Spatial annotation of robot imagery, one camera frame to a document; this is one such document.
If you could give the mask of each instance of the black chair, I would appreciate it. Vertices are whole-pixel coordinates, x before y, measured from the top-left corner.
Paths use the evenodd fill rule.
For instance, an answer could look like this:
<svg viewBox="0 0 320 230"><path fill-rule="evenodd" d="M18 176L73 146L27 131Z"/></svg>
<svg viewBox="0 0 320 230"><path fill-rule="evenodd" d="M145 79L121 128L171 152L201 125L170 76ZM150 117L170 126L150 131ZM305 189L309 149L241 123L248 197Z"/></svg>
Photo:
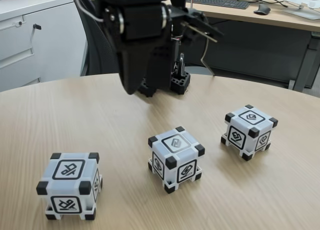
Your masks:
<svg viewBox="0 0 320 230"><path fill-rule="evenodd" d="M79 0L82 6L92 14L95 14L95 5L91 0ZM110 46L98 23L83 13L76 5L88 43L86 56L86 70L81 76L113 74L119 72L117 55Z"/></svg>

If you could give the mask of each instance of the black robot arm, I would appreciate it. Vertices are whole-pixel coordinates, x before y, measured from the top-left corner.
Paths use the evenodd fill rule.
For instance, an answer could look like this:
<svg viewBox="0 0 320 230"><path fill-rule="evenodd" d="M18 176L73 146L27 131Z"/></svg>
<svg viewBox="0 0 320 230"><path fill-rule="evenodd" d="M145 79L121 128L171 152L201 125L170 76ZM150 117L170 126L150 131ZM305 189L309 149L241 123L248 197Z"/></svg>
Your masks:
<svg viewBox="0 0 320 230"><path fill-rule="evenodd" d="M95 0L101 28L117 55L119 75L128 94L141 87L168 89L178 41L201 34L221 35L204 15L185 8L186 0Z"/></svg>

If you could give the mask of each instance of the drawer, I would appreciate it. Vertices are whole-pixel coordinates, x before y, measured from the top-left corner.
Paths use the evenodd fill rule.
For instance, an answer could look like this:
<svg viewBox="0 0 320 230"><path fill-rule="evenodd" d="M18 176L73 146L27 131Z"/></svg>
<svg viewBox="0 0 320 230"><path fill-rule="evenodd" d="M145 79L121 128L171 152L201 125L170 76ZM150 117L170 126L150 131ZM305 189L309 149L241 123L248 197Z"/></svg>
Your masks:
<svg viewBox="0 0 320 230"><path fill-rule="evenodd" d="M0 22L0 62L32 48L30 25L22 16Z"/></svg>
<svg viewBox="0 0 320 230"><path fill-rule="evenodd" d="M40 78L40 71L31 49L0 61L0 92L19 88L37 78Z"/></svg>

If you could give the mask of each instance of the toy cube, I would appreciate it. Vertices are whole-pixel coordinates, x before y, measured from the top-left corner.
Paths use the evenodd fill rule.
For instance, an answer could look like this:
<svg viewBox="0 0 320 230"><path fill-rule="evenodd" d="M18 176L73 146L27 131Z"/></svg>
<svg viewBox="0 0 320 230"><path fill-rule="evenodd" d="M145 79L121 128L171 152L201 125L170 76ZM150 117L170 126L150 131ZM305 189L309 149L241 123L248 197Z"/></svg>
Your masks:
<svg viewBox="0 0 320 230"><path fill-rule="evenodd" d="M98 170L99 153L53 153L36 192L47 201L45 215L79 215L94 220L103 180Z"/></svg>
<svg viewBox="0 0 320 230"><path fill-rule="evenodd" d="M224 120L228 127L221 142L239 149L240 156L246 161L252 159L257 151L270 147L271 130L278 125L277 119L251 105L228 113Z"/></svg>
<svg viewBox="0 0 320 230"><path fill-rule="evenodd" d="M201 178L198 159L205 154L205 148L183 127L150 137L148 145L152 150L149 169L162 179L168 194L188 179L193 182Z"/></svg>

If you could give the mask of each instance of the white cabinet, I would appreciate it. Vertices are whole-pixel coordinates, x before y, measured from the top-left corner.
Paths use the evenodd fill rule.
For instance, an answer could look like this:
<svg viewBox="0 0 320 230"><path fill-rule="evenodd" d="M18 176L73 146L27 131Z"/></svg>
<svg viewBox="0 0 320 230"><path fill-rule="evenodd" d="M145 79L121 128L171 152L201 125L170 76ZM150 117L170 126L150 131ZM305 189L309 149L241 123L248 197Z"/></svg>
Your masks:
<svg viewBox="0 0 320 230"><path fill-rule="evenodd" d="M0 21L0 92L21 87L40 77L22 16Z"/></svg>
<svg viewBox="0 0 320 230"><path fill-rule="evenodd" d="M79 77L86 34L74 2L23 16L42 82ZM41 30L34 29L38 24Z"/></svg>
<svg viewBox="0 0 320 230"><path fill-rule="evenodd" d="M0 92L80 76L86 41L73 0L0 1Z"/></svg>

